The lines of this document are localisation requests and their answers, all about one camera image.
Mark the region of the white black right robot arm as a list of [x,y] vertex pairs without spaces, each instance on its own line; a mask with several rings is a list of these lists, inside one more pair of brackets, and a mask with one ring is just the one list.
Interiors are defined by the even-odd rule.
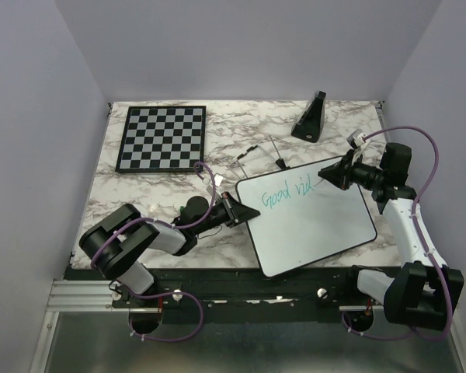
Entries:
[[390,323],[444,331],[452,323],[464,277],[436,251],[416,191],[406,184],[412,150],[389,143],[379,166],[364,164],[362,158],[356,149],[350,149],[318,175],[341,190],[356,184],[371,191],[395,237],[402,267],[394,277],[381,270],[359,269],[355,278],[343,283],[343,298],[357,305],[370,296],[382,304]]

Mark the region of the white whiteboard black frame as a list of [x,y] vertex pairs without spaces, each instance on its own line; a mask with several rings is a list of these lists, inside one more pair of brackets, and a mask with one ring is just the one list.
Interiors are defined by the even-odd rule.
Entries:
[[275,277],[374,241],[377,230],[361,189],[341,190],[321,168],[339,157],[239,180],[239,201],[261,215],[247,221],[259,266]]

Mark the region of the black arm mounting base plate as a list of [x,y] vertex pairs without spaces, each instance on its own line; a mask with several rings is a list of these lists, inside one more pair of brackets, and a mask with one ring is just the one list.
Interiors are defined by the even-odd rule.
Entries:
[[124,312],[138,329],[159,324],[196,326],[275,322],[338,323],[368,330],[386,321],[383,307],[356,288],[357,267],[306,268],[268,278],[259,269],[157,269],[159,299],[137,298],[93,270],[68,269],[64,278],[108,291],[107,310]]

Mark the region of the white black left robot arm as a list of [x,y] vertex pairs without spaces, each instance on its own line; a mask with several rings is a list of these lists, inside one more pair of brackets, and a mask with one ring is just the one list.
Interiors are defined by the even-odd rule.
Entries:
[[146,249],[183,256],[197,245],[198,236],[224,225],[235,227],[261,213],[224,192],[210,204],[201,196],[191,197],[170,228],[166,223],[141,216],[133,204],[124,204],[79,239],[79,247],[107,280],[116,280],[130,289],[130,298],[139,306],[151,305],[157,295],[155,278],[139,261]]

